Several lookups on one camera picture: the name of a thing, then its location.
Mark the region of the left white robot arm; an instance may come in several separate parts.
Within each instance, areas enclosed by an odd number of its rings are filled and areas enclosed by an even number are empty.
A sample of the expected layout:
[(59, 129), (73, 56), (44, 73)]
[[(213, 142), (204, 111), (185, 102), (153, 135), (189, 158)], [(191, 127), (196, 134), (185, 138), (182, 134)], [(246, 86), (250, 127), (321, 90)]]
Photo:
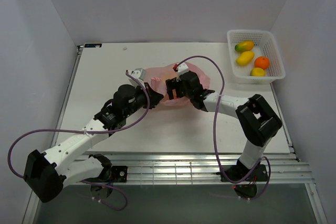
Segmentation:
[(63, 188), (82, 180), (95, 183), (112, 180), (112, 164), (105, 156), (95, 154), (82, 162), (75, 160), (108, 139), (114, 130), (124, 127), (126, 119), (133, 113), (141, 108), (151, 109), (164, 98), (148, 84), (145, 88), (121, 85), (83, 128), (83, 133), (74, 134), (43, 153), (34, 150), (28, 155), (24, 181), (42, 202), (51, 201)]

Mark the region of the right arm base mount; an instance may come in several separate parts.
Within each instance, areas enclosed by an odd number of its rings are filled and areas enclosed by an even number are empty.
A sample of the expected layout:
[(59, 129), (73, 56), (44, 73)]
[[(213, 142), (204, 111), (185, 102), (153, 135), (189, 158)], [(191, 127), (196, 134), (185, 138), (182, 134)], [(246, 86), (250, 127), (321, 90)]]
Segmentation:
[[(225, 165), (223, 169), (229, 179), (237, 181), (242, 179), (248, 172), (248, 169), (241, 168), (238, 165)], [(266, 182), (268, 179), (268, 173), (266, 166), (258, 164), (252, 173), (245, 179), (247, 182)]]

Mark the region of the white plastic basket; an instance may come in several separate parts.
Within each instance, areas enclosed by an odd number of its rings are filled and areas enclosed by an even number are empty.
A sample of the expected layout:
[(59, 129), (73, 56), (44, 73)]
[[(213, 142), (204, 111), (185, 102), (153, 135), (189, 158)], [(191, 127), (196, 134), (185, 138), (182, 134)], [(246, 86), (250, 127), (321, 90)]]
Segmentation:
[[(242, 52), (236, 52), (234, 47), (245, 40), (254, 42), (255, 45), (251, 51), (255, 53), (255, 56), (246, 66), (239, 66), (236, 59)], [(271, 32), (247, 29), (230, 30), (227, 32), (227, 41), (233, 76), (237, 83), (270, 84), (286, 76), (277, 43)], [(255, 68), (254, 61), (258, 57), (267, 57), (270, 60), (270, 66), (265, 70), (266, 75), (264, 77), (250, 76), (251, 70)]]

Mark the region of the fake orange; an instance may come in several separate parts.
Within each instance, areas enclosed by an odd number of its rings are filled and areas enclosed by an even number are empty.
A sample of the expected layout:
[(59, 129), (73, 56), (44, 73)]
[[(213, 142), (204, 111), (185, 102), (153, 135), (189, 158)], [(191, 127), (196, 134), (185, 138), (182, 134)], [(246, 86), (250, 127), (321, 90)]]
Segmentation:
[(270, 66), (270, 60), (267, 57), (258, 57), (254, 61), (254, 66), (266, 70)]

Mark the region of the pink plastic bag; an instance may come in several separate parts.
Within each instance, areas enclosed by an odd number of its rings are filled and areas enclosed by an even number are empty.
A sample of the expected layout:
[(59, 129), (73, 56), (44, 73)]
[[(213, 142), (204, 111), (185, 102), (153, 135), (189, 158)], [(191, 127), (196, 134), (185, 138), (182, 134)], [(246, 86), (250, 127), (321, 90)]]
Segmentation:
[[(198, 66), (191, 64), (189, 62), (185, 63), (189, 70), (195, 72), (200, 79), (200, 83), (203, 88), (208, 89), (211, 83), (210, 77), (208, 77)], [(155, 67), (147, 68), (144, 82), (147, 82), (149, 86), (157, 93), (160, 93), (164, 98), (160, 101), (160, 105), (164, 106), (185, 106), (190, 103), (189, 99), (186, 97), (177, 98), (176, 92), (173, 92), (174, 99), (169, 100), (167, 94), (167, 88), (165, 81), (168, 79), (173, 79), (176, 77), (176, 72), (173, 70), (174, 63), (167, 65), (165, 67)]]

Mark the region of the fake lemon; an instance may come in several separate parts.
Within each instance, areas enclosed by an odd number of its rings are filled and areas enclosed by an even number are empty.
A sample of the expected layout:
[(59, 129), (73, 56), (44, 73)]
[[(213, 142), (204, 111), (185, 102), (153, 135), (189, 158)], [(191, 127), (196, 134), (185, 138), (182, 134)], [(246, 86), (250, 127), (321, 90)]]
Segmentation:
[(266, 75), (266, 72), (263, 68), (253, 68), (250, 72), (250, 76), (252, 77), (264, 77)]

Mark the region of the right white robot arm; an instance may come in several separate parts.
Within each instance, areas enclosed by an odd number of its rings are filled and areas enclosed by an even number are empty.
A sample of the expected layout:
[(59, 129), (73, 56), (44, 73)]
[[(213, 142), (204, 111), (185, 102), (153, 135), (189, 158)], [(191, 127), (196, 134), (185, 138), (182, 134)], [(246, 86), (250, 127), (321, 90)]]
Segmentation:
[(231, 97), (214, 90), (205, 89), (196, 73), (188, 71), (178, 78), (167, 80), (169, 99), (188, 98), (199, 110), (224, 114), (236, 118), (247, 139), (244, 150), (236, 165), (224, 170), (220, 175), (226, 181), (238, 184), (256, 175), (264, 150), (270, 140), (282, 127), (282, 121), (260, 94), (251, 98)]

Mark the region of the aluminium frame rail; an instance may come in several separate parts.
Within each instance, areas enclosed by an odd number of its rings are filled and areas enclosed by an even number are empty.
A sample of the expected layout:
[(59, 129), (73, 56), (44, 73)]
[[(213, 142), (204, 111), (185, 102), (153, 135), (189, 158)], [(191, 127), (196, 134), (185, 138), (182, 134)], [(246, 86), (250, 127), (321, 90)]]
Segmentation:
[[(128, 185), (217, 185), (218, 163), (214, 155), (107, 153), (113, 165), (128, 167)], [(313, 184), (307, 162), (295, 154), (268, 154), (273, 184)]]

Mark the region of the green yellow fake mango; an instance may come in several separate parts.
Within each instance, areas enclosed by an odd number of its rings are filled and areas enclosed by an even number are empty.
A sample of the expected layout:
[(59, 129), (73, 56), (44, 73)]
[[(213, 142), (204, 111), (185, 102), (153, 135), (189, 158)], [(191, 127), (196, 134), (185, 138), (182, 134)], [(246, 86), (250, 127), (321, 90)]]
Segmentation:
[(254, 42), (252, 40), (245, 40), (242, 42), (239, 42), (235, 45), (234, 49), (236, 52), (246, 52), (251, 51), (254, 48)]

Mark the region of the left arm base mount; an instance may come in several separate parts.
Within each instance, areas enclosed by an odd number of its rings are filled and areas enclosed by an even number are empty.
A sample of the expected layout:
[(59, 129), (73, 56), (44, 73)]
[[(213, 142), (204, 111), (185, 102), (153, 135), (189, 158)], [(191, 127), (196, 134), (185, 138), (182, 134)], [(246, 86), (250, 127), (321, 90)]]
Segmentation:
[(103, 167), (100, 175), (95, 178), (89, 178), (90, 182), (95, 183), (125, 183), (127, 181), (128, 167), (115, 166), (102, 154), (89, 155), (89, 158), (97, 159)]

